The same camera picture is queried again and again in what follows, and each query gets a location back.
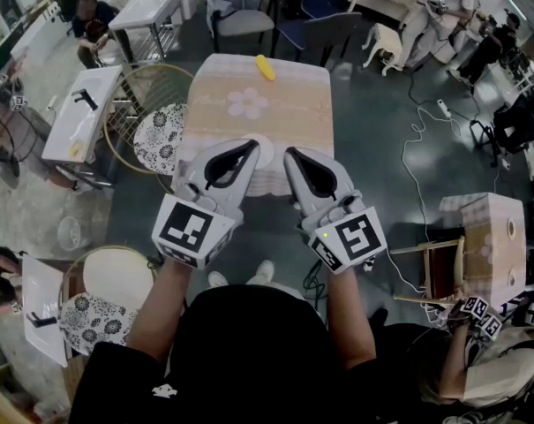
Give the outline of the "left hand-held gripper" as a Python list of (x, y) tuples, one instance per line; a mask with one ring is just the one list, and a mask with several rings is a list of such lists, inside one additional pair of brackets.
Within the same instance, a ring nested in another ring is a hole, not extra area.
[(234, 139), (200, 151), (163, 198), (152, 240), (159, 252), (204, 269), (243, 222), (240, 209), (260, 156), (253, 139)]

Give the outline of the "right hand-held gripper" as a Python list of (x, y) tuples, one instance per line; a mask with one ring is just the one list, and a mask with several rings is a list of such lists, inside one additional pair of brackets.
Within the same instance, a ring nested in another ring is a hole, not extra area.
[(335, 159), (313, 149), (290, 147), (283, 155), (283, 166), (302, 212), (312, 214), (297, 228), (333, 274), (387, 249), (376, 209), (368, 208), (361, 192), (353, 191), (349, 173)]

